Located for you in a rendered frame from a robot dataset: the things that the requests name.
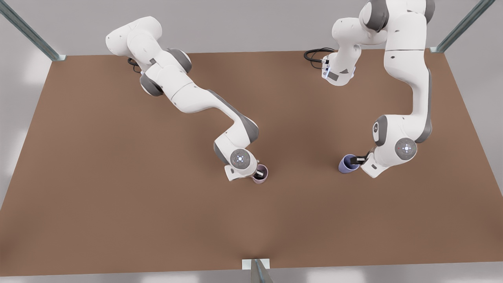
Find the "silver frame post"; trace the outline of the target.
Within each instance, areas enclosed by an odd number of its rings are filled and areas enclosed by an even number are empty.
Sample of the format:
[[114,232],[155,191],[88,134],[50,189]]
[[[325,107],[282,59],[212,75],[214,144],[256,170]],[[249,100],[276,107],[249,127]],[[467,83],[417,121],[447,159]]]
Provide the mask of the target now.
[[30,42],[52,61],[65,61],[66,55],[57,53],[5,0],[0,0],[0,14],[16,27]]
[[444,53],[496,0],[480,0],[431,53]]
[[250,283],[274,283],[269,275],[270,259],[242,259],[241,269],[250,270]]

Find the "purple cup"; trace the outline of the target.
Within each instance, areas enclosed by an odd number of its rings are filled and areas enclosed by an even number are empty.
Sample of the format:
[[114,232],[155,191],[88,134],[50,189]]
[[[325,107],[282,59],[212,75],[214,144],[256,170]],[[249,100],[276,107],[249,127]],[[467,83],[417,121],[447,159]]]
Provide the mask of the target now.
[[356,163],[356,164],[353,164],[351,163],[351,159],[356,157],[355,155],[353,154],[347,154],[345,155],[339,165],[338,165],[338,170],[339,172],[343,173],[343,174],[347,174],[347,173],[351,173],[355,170],[357,170],[359,167],[360,167],[360,164]]

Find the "pink cup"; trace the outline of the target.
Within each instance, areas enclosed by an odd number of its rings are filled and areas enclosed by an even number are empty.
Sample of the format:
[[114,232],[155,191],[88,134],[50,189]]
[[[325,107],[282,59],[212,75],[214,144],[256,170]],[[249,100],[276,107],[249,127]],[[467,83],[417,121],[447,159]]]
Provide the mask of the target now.
[[268,176],[269,176],[269,170],[266,167],[266,178],[255,178],[255,174],[253,174],[252,179],[256,184],[262,184],[262,183],[264,183],[264,181],[266,181]]

